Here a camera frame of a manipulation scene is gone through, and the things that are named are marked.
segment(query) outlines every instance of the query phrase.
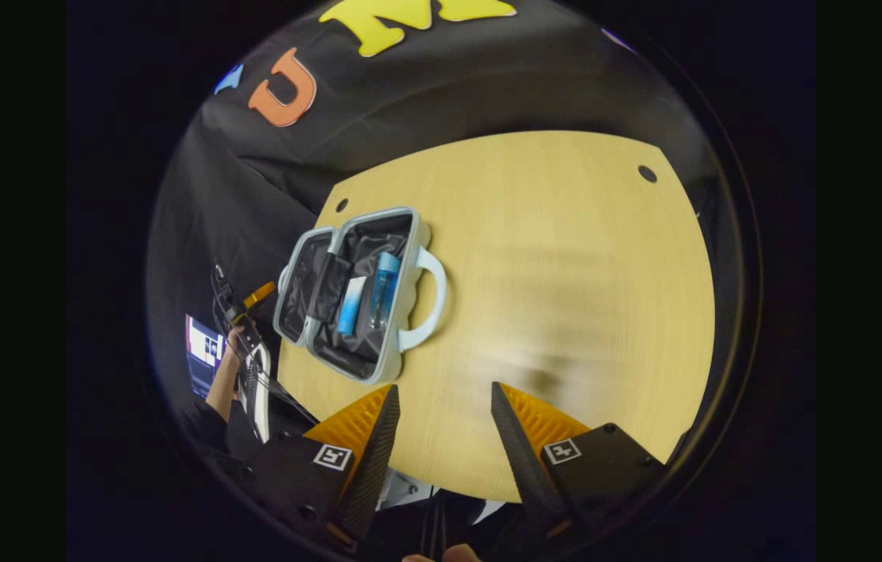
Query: blue bottle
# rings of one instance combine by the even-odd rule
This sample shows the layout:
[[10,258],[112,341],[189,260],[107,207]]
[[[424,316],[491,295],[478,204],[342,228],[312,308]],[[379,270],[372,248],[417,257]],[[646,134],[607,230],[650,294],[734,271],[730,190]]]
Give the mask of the blue bottle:
[[399,258],[388,252],[381,253],[378,270],[375,272],[375,287],[372,289],[372,305],[368,313],[368,324],[373,330],[384,329],[389,322],[398,278]]

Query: bag handle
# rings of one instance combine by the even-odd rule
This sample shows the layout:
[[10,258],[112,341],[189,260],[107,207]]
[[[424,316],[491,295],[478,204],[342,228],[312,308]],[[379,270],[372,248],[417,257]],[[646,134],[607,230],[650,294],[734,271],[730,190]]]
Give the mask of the bag handle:
[[421,269],[426,269],[434,275],[434,280],[437,284],[437,295],[434,296],[434,308],[423,324],[413,328],[413,330],[399,330],[396,347],[400,352],[417,347],[434,333],[434,328],[437,328],[438,321],[441,320],[444,301],[448,296],[448,277],[445,276],[444,267],[434,257],[434,254],[427,252],[426,248],[420,246],[414,265]]

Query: wooden table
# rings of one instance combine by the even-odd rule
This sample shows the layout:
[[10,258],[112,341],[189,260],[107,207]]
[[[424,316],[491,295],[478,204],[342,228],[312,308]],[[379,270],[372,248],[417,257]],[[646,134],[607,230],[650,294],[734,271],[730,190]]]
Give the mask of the wooden table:
[[[715,313],[695,211],[660,150],[570,131],[456,142],[338,184],[316,226],[397,205],[431,227],[448,303],[403,356],[391,467],[520,501],[490,416],[494,380],[588,426],[615,422],[666,461],[701,403]],[[434,289],[423,275],[411,327]],[[278,380],[320,419],[375,388],[284,342]]]

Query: toiletry bag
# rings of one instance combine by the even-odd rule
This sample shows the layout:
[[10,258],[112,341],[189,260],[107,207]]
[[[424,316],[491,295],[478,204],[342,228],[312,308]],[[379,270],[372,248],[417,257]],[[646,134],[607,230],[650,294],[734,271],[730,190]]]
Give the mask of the toiletry bag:
[[[395,380],[402,353],[420,345],[437,327],[444,309],[444,267],[430,252],[431,231],[409,207],[360,215],[340,229],[310,230],[299,238],[288,266],[278,278],[274,330],[342,375],[364,384]],[[396,292],[384,328],[369,326],[371,296],[379,256],[400,259]],[[437,281],[430,316],[409,329],[417,300],[417,279],[424,269]],[[337,332],[344,292],[353,277],[366,276],[354,333]]]

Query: black bag lining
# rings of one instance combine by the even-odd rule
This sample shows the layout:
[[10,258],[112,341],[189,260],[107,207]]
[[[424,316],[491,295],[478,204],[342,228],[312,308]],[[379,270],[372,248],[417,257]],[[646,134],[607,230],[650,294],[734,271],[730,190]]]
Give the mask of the black bag lining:
[[[362,222],[344,234],[337,255],[329,254],[329,233],[306,241],[292,271],[287,295],[282,302],[280,327],[298,341],[305,317],[319,320],[313,351],[337,368],[358,378],[374,373],[382,352],[385,330],[369,327],[369,309],[375,288],[379,255],[389,252],[402,259],[413,217],[402,214]],[[347,284],[354,277],[366,277],[354,333],[337,333],[337,319]]]

